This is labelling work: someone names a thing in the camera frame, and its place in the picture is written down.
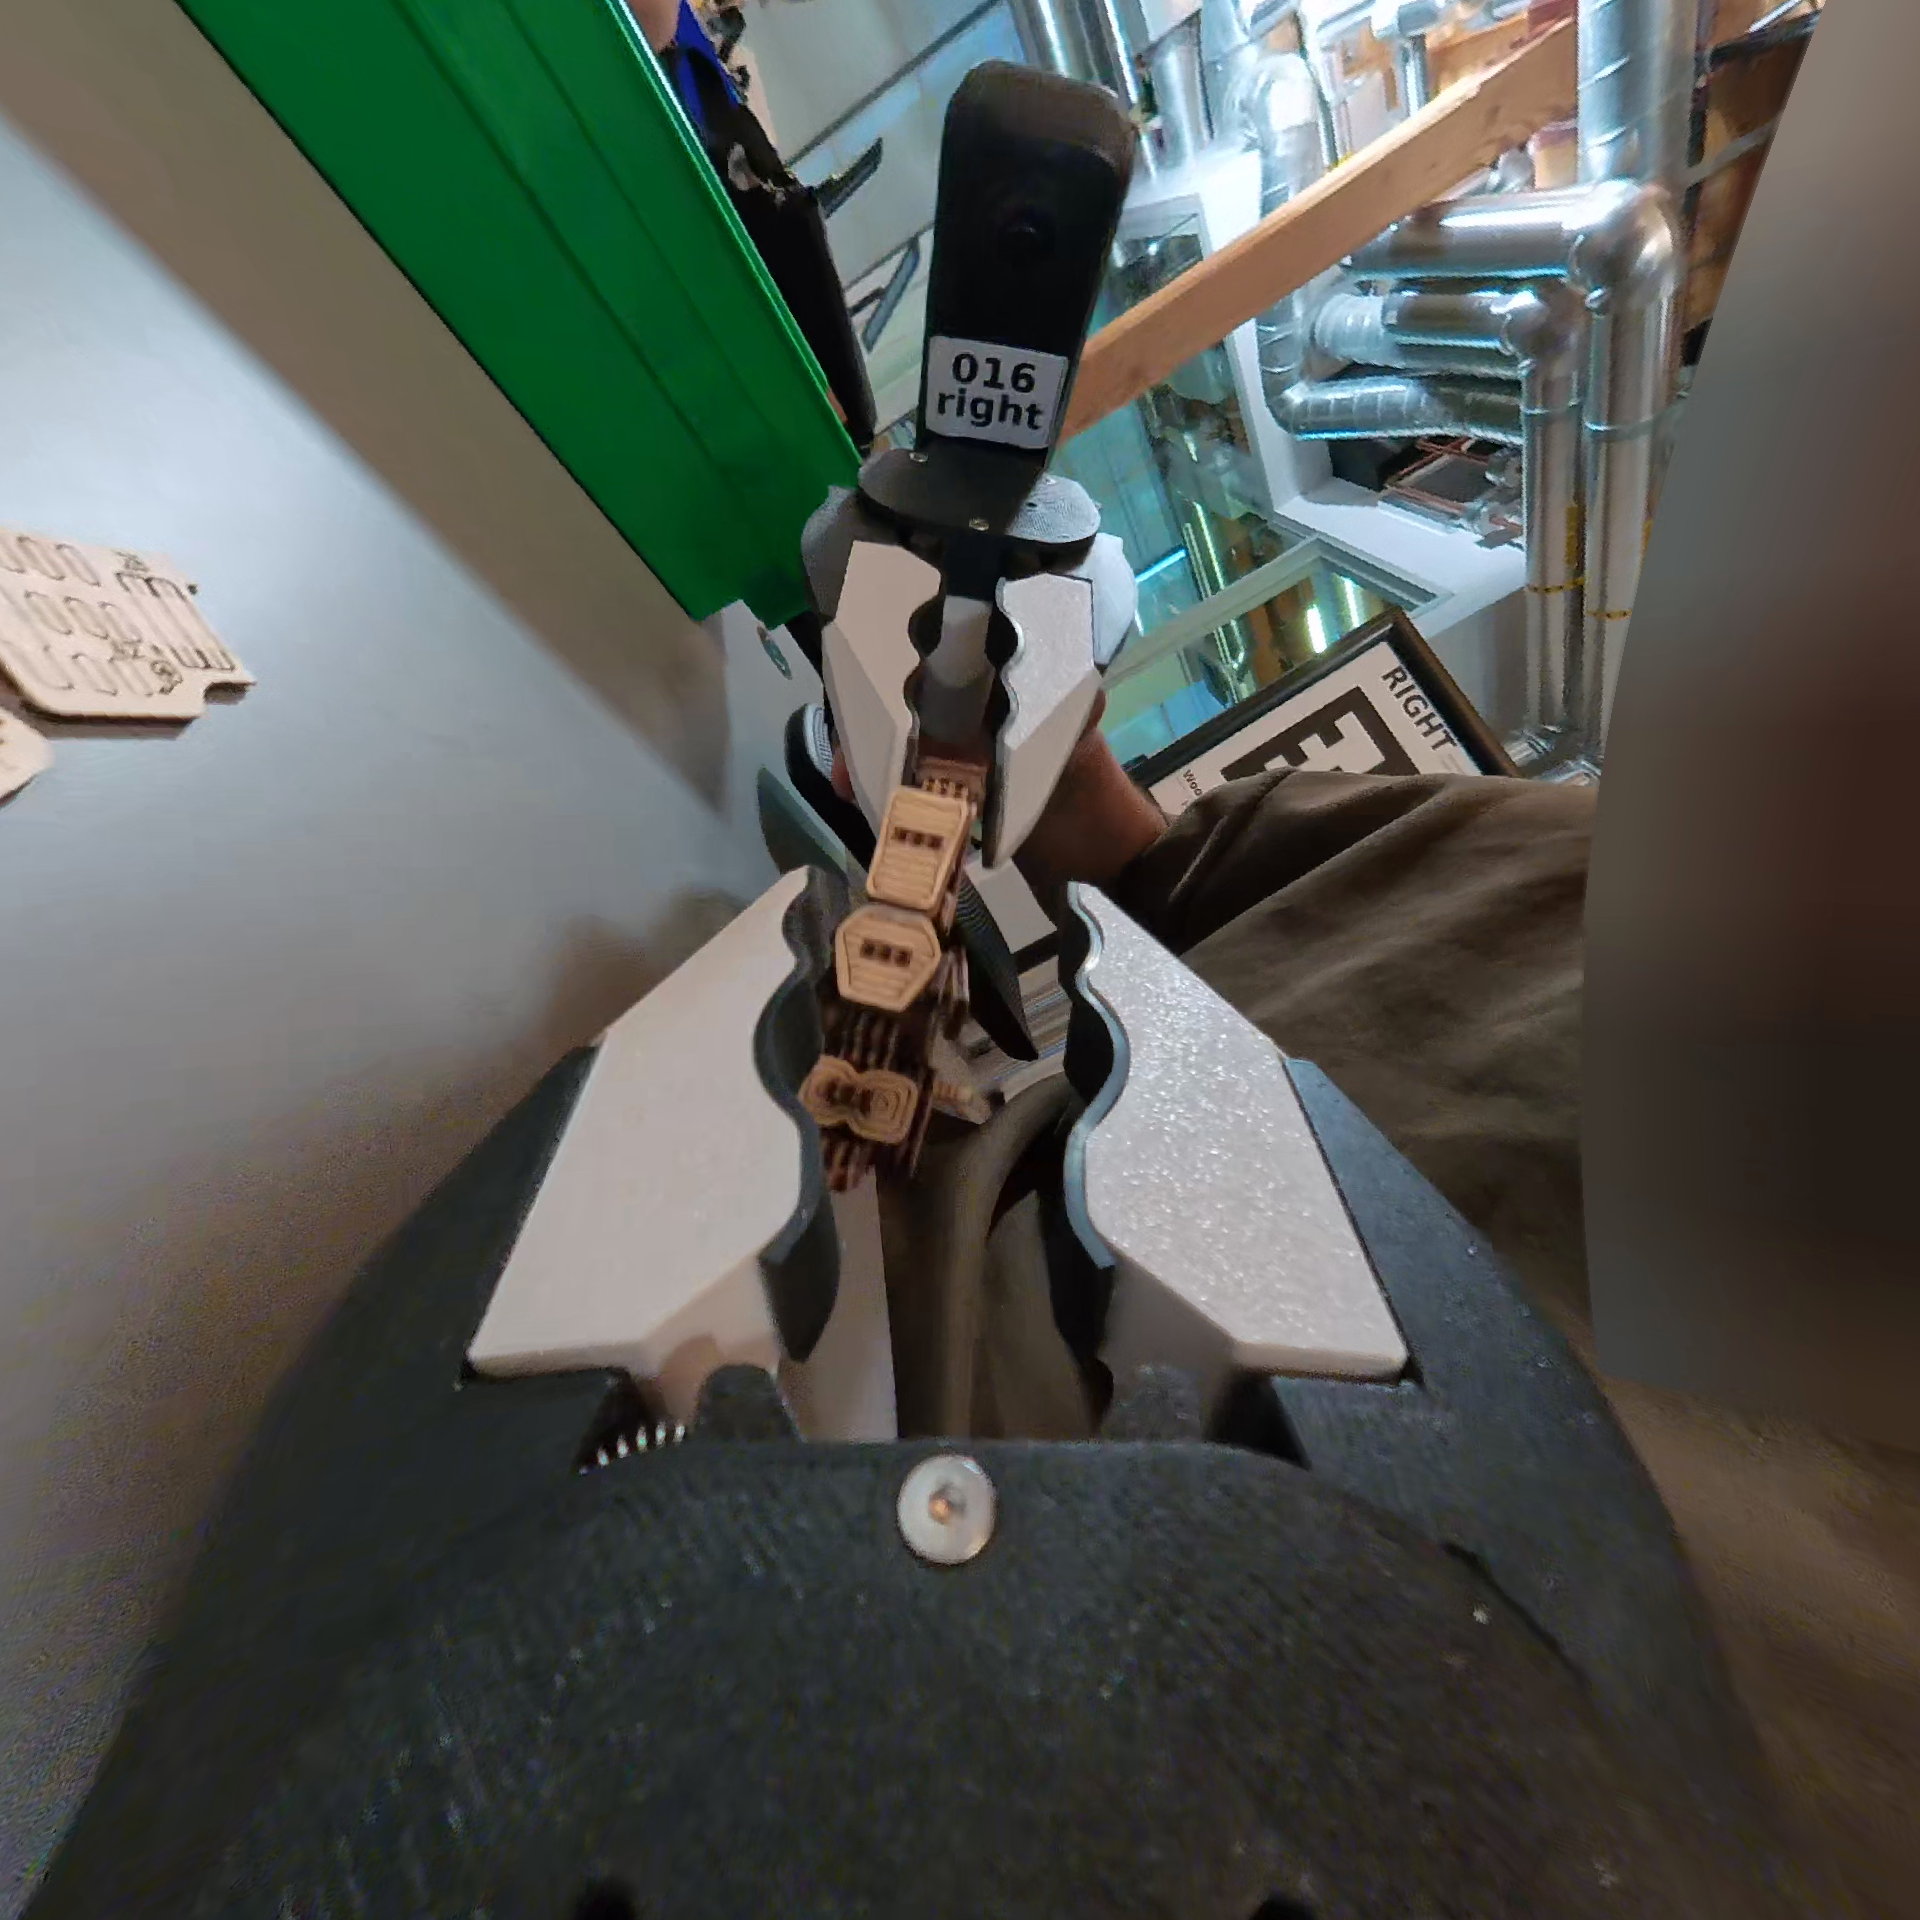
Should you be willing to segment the wooden beam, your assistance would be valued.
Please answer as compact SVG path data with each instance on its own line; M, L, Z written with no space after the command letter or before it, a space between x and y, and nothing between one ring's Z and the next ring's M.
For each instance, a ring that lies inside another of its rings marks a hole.
M1383 229L1573 113L1575 103L1573 21L1551 25L1497 63L1447 87L1405 125L1106 325L1083 352L1063 438L1133 403Z

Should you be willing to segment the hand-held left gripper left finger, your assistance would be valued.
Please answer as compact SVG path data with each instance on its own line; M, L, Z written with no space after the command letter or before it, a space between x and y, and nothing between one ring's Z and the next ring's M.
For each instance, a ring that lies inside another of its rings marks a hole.
M609 1369L686 1423L751 1361L805 1437L896 1439L875 1178L832 1193L801 1105L848 906L834 872L786 872L613 1022L471 1336L481 1375Z

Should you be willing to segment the person's right hand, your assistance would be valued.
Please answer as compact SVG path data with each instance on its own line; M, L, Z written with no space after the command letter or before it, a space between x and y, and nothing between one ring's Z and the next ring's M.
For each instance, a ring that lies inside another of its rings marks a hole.
M1122 769L1095 707L1015 864L1043 909L1059 917L1073 883L1109 891L1166 830L1166 814Z

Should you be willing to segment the green plastic bin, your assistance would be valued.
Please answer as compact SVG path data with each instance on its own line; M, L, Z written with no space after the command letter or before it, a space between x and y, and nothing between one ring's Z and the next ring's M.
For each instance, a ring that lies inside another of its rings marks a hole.
M184 10L691 616L808 607L856 446L622 5Z

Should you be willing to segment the small wooden puzzle model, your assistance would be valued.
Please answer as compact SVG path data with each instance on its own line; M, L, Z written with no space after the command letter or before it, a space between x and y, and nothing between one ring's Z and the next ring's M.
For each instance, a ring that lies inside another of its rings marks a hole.
M981 759L918 755L881 815L867 894L832 935L823 1050L801 1087L832 1193L911 1178L939 1115L992 1115L963 1056L969 959L958 930L986 784Z

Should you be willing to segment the small wooden parts card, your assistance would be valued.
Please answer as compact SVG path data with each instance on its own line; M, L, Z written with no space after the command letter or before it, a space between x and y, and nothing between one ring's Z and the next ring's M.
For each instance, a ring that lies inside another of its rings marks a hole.
M168 558L2 527L2 675L64 723L171 726L257 674Z

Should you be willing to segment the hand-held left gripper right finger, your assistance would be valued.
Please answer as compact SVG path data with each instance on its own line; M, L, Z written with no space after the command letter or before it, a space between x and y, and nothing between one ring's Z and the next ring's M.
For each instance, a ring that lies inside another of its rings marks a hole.
M1113 1390L1389 1384L1409 1343L1282 1048L1097 887L1065 891L1063 1211Z

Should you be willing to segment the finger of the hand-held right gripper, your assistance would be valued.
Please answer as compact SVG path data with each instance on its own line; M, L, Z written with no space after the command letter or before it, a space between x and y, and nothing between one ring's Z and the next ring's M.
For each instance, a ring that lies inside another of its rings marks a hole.
M1043 570L1002 582L998 611L1015 641L1000 670L1007 715L992 733L981 827L987 871L1009 866L1038 827L1101 693L1089 577Z
M856 539L823 625L823 682L856 801L873 830L906 778L920 717L914 616L937 605L939 570L902 544Z

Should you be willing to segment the silver insulated pipes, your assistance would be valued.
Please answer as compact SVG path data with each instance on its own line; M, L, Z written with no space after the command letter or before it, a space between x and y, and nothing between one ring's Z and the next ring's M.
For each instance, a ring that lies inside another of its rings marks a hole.
M1154 562L1128 723L1187 726L1382 607L1525 775L1595 778L1673 422L1694 90L1712 6L1203 5L1121 218L1121 312L1459 79L1575 23L1573 113L1166 381L1101 493Z

